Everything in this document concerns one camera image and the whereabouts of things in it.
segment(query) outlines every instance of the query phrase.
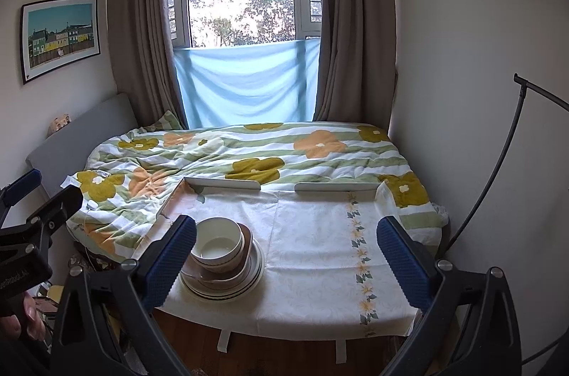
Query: framed picture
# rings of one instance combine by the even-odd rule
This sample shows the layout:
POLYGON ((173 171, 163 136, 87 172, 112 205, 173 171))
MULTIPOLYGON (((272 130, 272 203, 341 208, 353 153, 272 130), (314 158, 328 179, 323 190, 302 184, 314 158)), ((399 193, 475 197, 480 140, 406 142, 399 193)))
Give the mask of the framed picture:
POLYGON ((101 53, 97 5, 97 0, 42 0, 22 6, 24 84, 101 53))

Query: bowl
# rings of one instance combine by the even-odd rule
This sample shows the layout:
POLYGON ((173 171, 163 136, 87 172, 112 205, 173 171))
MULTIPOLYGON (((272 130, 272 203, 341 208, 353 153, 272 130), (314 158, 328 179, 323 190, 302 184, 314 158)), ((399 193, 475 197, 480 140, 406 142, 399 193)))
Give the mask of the bowl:
POLYGON ((231 219, 211 217, 197 223, 196 230, 196 244, 191 256, 200 265, 215 267, 227 264, 238 254, 243 254, 244 238, 241 227, 231 219))
POLYGON ((251 265, 252 233, 246 225, 239 224, 245 239, 243 255, 239 264, 232 270, 225 273, 214 273, 207 270, 203 265, 195 261, 192 256, 188 256, 181 268, 181 274, 199 281, 214 290, 228 290, 240 284, 249 274, 251 265))
POLYGON ((193 261, 200 267, 205 268, 206 270, 214 274, 223 274, 237 268, 241 263, 241 261, 243 260, 244 254, 245 254, 245 241, 241 243, 241 248, 239 251, 237 251, 237 254, 235 254, 235 256, 232 257, 232 259, 229 259, 227 262, 224 262, 223 264, 208 265, 198 261, 194 256, 191 257, 193 258, 193 261))

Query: brown curtain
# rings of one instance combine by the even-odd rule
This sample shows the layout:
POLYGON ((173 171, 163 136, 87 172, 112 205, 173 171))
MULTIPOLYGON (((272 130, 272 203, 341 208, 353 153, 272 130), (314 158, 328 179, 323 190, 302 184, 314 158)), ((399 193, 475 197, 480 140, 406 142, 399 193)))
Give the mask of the brown curtain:
POLYGON ((395 0, 322 0, 314 120, 387 130, 395 89, 395 0))
POLYGON ((141 126, 167 110, 186 122, 174 67, 167 0, 107 0, 109 51, 119 92, 141 126))

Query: light blue cloth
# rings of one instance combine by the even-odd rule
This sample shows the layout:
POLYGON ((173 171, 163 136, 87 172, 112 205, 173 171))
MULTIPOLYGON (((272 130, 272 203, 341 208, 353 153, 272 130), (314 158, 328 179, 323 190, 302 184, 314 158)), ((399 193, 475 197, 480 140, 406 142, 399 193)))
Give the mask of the light blue cloth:
POLYGON ((320 38, 174 49, 190 129, 312 121, 320 38))

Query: finger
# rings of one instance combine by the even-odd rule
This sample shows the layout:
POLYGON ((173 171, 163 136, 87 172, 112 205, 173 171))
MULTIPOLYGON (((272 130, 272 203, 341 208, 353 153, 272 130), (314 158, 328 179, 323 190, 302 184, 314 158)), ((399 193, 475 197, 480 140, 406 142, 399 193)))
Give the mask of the finger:
POLYGON ((16 315, 10 317, 0 317, 0 328, 4 331, 7 337, 12 339, 18 339, 20 333, 22 332, 22 327, 16 315))
POLYGON ((29 293, 24 293, 24 310, 28 316, 27 332, 30 338, 43 341, 46 336, 46 327, 36 310, 35 300, 29 293))
POLYGON ((33 340, 43 341, 46 338, 46 326, 38 312, 36 312, 35 318, 28 322, 27 331, 33 340))
POLYGON ((35 300, 27 291, 24 293, 24 312, 28 319, 34 320, 36 316, 35 300))

